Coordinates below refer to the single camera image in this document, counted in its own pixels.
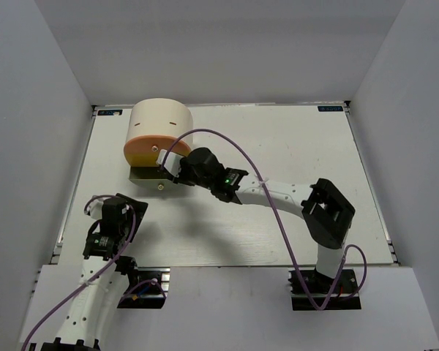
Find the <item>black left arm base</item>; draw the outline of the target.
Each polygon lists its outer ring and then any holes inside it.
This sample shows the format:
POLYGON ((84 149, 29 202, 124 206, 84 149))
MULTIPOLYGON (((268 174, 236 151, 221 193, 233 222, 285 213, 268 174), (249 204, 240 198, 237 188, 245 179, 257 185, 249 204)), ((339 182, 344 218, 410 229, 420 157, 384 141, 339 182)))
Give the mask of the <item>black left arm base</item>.
POLYGON ((169 291, 170 268, 136 268, 118 309, 161 309, 169 291))

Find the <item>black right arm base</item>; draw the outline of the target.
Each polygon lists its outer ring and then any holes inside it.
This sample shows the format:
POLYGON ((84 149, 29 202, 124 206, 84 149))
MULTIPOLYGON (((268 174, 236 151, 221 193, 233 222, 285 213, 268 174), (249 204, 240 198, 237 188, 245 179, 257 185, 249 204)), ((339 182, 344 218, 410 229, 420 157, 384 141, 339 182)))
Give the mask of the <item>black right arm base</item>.
MULTIPOLYGON (((319 276, 314 270, 302 270, 301 274, 310 295, 316 304, 321 306, 328 295, 333 280, 319 276)), ((288 281, 290 283, 292 309, 296 312, 314 311, 315 309, 305 294, 295 271, 289 271, 288 281)), ((357 288, 358 284, 354 270, 344 269, 326 305, 326 310, 361 310, 360 297, 356 292, 357 288)))

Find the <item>beige orange round organizer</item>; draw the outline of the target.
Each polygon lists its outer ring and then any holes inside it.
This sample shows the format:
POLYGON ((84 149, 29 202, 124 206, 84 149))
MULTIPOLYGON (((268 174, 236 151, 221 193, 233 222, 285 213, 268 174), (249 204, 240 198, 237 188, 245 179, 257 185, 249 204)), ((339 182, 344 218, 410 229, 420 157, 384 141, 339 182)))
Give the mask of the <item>beige orange round organizer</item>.
POLYGON ((180 135, 193 129, 190 110, 166 98, 145 99, 130 113, 124 157, 130 166, 129 180, 145 189, 162 191, 168 186, 159 171, 158 156, 180 135))

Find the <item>blue label sticker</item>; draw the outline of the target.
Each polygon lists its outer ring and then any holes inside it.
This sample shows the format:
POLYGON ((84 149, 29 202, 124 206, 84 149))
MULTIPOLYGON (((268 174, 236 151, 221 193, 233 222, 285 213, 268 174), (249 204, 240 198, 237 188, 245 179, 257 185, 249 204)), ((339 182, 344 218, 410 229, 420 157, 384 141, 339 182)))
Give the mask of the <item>blue label sticker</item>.
POLYGON ((122 109, 111 109, 111 110, 98 110, 98 116, 120 116, 123 113, 122 109))
POLYGON ((344 109, 342 106, 333 106, 333 105, 318 105, 319 112, 343 112, 344 109))

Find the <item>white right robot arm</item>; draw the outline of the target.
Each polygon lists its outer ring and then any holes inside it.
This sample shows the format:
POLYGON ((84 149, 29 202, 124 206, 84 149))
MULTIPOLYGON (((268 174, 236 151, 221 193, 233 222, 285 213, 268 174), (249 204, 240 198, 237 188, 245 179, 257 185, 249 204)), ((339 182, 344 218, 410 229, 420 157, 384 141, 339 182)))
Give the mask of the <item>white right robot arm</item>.
POLYGON ((318 245, 317 286, 331 292, 341 285, 339 267, 356 210, 330 180, 320 178, 310 185, 261 181, 246 170, 224 167, 208 148, 187 156, 161 150, 157 163, 173 183, 202 187, 224 203, 274 205, 303 219, 318 245))

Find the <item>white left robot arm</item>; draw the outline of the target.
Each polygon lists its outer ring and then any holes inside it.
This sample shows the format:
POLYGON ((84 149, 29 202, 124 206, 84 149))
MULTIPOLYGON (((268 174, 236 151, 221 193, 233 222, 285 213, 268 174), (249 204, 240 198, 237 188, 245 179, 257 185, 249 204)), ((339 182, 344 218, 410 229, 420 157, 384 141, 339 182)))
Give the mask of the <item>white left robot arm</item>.
POLYGON ((83 249, 78 286, 47 312, 29 331, 22 350, 31 349, 31 338, 66 303, 70 305, 53 341, 42 350, 100 350, 122 293, 135 290, 140 274, 136 261, 124 255, 132 243, 149 204, 126 195, 95 195, 83 208, 94 223, 83 249))

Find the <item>blue label sticker right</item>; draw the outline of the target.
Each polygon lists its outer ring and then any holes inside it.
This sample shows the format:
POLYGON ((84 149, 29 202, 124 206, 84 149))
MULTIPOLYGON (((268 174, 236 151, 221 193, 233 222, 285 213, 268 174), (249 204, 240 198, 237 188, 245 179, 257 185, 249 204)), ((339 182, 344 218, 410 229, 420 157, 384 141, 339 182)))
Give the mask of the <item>blue label sticker right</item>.
POLYGON ((344 109, 342 106, 333 106, 333 105, 318 105, 319 112, 343 112, 344 109))

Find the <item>blue label sticker left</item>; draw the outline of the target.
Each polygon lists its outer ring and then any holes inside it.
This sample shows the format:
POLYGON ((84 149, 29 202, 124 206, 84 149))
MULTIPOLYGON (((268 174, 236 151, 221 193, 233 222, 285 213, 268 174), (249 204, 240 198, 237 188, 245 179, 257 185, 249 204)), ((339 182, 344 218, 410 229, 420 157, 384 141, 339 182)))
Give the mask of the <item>blue label sticker left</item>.
POLYGON ((122 109, 111 109, 111 110, 98 110, 98 116, 120 116, 123 113, 122 109))

